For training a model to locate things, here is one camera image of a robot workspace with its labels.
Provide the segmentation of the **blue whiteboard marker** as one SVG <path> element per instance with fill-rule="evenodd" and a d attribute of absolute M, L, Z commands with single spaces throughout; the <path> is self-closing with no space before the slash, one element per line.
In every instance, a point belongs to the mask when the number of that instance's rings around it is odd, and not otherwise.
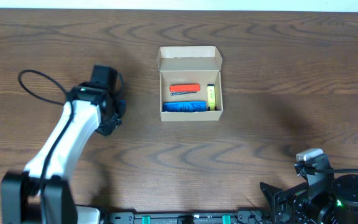
<path fill-rule="evenodd" d="M 121 113 L 125 113 L 126 112 L 126 101 L 125 100 L 120 100 L 119 101 L 119 111 Z"/>

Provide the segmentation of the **blue whiteboard duster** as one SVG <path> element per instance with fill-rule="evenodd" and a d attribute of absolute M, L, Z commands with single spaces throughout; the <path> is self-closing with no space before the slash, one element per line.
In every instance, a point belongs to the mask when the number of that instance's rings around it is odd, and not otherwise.
<path fill-rule="evenodd" d="M 163 104 L 164 112 L 204 112 L 207 111 L 205 101 L 177 101 Z"/>

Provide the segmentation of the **orange stapler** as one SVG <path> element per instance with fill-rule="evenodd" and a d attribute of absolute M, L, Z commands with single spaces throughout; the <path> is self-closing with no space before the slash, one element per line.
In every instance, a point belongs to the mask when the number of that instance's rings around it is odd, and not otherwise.
<path fill-rule="evenodd" d="M 185 95 L 190 93 L 197 93 L 201 90 L 199 84 L 181 84 L 181 85 L 171 85 L 170 88 L 170 95 Z"/>

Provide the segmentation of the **brown cardboard box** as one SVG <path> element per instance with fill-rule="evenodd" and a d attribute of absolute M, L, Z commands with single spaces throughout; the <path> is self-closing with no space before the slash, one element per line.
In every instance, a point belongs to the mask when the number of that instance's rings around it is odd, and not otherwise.
<path fill-rule="evenodd" d="M 223 59 L 215 46 L 161 47 L 158 56 L 160 72 L 160 117 L 162 121 L 217 121 L 223 113 L 221 65 Z M 185 95 L 170 95 L 171 85 L 199 84 L 201 90 Z M 214 84 L 216 110 L 208 109 L 207 85 Z M 164 112 L 163 104 L 177 101 L 205 101 L 204 112 Z"/>

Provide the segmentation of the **yellow highlighter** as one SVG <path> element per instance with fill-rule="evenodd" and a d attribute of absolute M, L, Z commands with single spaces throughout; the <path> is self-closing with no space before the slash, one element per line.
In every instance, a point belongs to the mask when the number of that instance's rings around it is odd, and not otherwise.
<path fill-rule="evenodd" d="M 216 110 L 216 95 L 215 95 L 215 86 L 214 84 L 207 85 L 207 97 L 208 97 L 208 109 L 210 111 Z"/>

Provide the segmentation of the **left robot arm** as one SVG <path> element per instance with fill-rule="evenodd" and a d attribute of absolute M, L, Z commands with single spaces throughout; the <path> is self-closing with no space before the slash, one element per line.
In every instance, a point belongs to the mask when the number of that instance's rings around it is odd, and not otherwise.
<path fill-rule="evenodd" d="M 69 182 L 91 135 L 108 136 L 122 123 L 121 81 L 117 70 L 95 65 L 88 82 L 63 92 L 62 116 L 44 146 L 21 173 L 2 178 L 3 223 L 109 223 L 107 211 L 74 202 Z"/>

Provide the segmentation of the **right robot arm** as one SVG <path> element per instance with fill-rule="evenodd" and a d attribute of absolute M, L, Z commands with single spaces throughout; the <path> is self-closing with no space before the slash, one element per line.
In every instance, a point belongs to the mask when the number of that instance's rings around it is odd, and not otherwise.
<path fill-rule="evenodd" d="M 358 169 L 334 169 L 321 149 L 296 155 L 305 182 L 287 190 L 264 182 L 272 223 L 358 223 Z"/>

